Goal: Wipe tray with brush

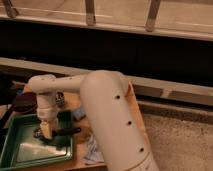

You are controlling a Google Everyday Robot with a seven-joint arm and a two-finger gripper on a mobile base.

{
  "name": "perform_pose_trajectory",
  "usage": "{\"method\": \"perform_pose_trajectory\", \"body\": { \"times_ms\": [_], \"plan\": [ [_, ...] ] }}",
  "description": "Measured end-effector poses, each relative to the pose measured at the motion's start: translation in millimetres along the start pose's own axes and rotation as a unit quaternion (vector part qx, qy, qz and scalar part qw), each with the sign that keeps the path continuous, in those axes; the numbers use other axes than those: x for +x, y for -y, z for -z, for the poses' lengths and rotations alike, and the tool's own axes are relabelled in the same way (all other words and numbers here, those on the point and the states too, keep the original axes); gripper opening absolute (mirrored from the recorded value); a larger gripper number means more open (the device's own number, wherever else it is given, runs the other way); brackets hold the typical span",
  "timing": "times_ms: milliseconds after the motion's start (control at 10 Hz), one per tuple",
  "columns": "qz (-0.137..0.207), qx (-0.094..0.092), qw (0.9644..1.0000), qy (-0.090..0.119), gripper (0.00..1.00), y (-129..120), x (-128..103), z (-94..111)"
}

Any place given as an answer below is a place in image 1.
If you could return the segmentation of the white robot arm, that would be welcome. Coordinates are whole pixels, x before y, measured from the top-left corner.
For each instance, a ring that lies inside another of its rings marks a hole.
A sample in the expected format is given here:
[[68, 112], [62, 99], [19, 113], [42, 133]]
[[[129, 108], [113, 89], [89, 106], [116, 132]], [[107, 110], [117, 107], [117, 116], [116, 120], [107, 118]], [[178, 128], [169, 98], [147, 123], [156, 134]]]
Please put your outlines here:
[[58, 127], [55, 95], [78, 92], [86, 116], [109, 171], [160, 171], [146, 137], [127, 102], [128, 79], [120, 72], [97, 70], [87, 75], [32, 77], [37, 94], [37, 116], [45, 138]]

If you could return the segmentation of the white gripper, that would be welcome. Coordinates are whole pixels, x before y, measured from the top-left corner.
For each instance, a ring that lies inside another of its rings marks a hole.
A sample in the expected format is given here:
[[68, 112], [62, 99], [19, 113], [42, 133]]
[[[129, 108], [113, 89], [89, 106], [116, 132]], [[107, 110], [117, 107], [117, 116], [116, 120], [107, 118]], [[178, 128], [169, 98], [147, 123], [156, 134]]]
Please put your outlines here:
[[54, 120], [57, 117], [58, 110], [56, 104], [55, 93], [44, 93], [37, 95], [37, 116], [42, 121], [40, 128], [43, 136], [46, 139], [52, 138], [52, 124], [48, 121]]

